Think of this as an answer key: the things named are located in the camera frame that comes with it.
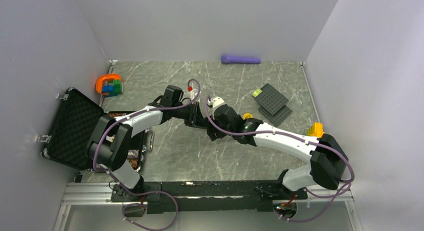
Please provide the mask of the yellow round dealer button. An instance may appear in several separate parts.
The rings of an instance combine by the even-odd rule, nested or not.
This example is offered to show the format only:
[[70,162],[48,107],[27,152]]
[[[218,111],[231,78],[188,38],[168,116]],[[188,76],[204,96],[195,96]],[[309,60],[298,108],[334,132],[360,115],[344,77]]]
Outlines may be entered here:
[[243,116],[242,116],[242,118],[244,119],[244,120],[247,120],[247,119],[250,119],[250,118],[253,118],[253,115],[251,114],[251,113],[244,113],[243,114]]

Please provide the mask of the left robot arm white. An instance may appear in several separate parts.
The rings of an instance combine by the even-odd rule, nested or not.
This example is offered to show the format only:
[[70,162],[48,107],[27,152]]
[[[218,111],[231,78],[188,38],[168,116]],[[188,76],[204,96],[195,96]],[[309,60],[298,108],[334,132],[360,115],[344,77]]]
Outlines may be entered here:
[[129,200],[139,200],[145,191],[143,177],[127,160],[134,136],[172,118],[184,120],[187,126],[200,122],[204,128],[199,102],[192,97],[184,104],[183,95],[181,88],[168,85],[163,95],[139,111],[119,117],[105,114],[99,118],[88,140],[86,154],[94,166],[100,165],[124,186],[123,193]]

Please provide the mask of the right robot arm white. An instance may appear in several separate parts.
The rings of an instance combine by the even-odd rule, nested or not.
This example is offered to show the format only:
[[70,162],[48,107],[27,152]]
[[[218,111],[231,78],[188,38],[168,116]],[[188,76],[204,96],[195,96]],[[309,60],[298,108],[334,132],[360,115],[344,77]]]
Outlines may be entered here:
[[344,182],[345,170],[351,169],[347,155],[330,134],[307,136],[276,128],[260,119],[243,119],[227,104],[206,102],[205,108],[211,140],[230,136],[240,144],[272,148],[305,161],[304,166],[282,172],[275,186],[282,199],[313,185],[336,190]]

